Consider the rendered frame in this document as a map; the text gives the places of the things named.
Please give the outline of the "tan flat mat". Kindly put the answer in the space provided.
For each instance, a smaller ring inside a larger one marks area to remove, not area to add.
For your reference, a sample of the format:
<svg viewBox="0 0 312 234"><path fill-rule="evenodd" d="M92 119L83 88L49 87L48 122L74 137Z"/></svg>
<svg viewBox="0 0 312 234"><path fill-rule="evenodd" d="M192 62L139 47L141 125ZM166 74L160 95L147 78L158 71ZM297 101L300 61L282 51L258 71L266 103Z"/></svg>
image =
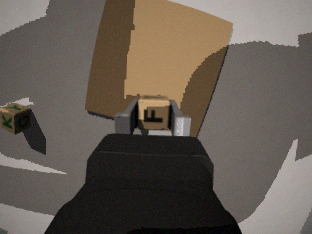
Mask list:
<svg viewBox="0 0 312 234"><path fill-rule="evenodd" d="M134 98L167 96L196 137L233 24L168 0L106 0L85 110L114 117Z"/></svg>

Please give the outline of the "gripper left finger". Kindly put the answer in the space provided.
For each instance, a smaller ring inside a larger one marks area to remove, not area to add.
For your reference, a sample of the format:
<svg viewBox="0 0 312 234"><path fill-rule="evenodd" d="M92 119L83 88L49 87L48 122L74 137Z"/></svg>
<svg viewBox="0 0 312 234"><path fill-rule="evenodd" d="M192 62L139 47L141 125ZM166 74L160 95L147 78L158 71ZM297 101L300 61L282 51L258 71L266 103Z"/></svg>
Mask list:
<svg viewBox="0 0 312 234"><path fill-rule="evenodd" d="M114 116L115 133L133 134L138 127L138 100L134 98L123 113Z"/></svg>

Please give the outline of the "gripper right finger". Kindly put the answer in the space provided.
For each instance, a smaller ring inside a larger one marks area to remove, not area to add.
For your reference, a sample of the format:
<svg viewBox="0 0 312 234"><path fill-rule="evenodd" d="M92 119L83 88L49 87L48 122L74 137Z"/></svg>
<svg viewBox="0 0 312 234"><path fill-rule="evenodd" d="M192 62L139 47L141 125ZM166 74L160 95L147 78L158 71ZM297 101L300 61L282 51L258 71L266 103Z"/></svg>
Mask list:
<svg viewBox="0 0 312 234"><path fill-rule="evenodd" d="M174 122L173 122L174 116ZM168 129L173 128L172 136L189 136L191 118L189 115L183 115L175 100L170 100Z"/></svg>

